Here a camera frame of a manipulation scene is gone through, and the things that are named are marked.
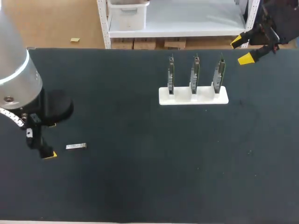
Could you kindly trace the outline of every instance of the black table surface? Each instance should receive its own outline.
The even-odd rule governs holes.
[[[196,54],[210,85],[221,52],[228,105],[159,105],[169,56],[176,86]],[[0,219],[299,221],[299,51],[239,66],[246,52],[32,50],[45,89],[64,89],[75,111],[44,131],[51,160],[0,116]]]

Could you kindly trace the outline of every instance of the white stand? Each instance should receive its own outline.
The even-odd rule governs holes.
[[[159,88],[160,105],[204,105],[204,104],[228,104],[228,94],[224,86],[220,93],[214,91],[211,86],[198,86],[197,94],[192,94],[190,86],[174,87],[174,94],[170,95],[168,87]]]

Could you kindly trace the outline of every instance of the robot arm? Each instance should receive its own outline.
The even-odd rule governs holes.
[[[42,137],[42,126],[55,126],[68,119],[73,102],[61,90],[46,91],[29,52],[0,1],[0,113],[26,130],[27,145],[37,149],[40,157],[56,154]]]
[[[261,57],[279,50],[279,44],[287,44],[289,41],[299,37],[299,7],[289,3],[288,0],[270,0],[263,5],[263,17],[261,22],[252,30],[241,33],[232,43],[235,49],[255,35],[262,33],[268,40],[268,45],[252,50],[239,58],[241,65],[255,63]]]

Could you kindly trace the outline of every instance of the white storage bin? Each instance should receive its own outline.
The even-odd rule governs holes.
[[[146,0],[108,0],[112,20],[118,23],[119,30],[141,30],[146,26]]]

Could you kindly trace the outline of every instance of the yellow clamp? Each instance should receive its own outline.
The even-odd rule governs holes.
[[[233,47],[233,43],[236,42],[236,41],[238,41],[238,40],[240,40],[240,39],[242,39],[242,37],[241,37],[241,35],[238,35],[237,38],[235,38],[235,39],[230,43],[230,45],[232,46],[233,49],[235,49],[235,48]]]
[[[44,160],[47,160],[47,159],[52,159],[52,158],[55,158],[55,157],[57,157],[57,154],[56,154],[56,152],[55,152],[55,151],[53,151],[53,156],[51,156],[51,157],[48,157],[48,158],[44,158]]]
[[[252,55],[250,53],[245,54],[244,56],[238,59],[240,65],[255,63]]]

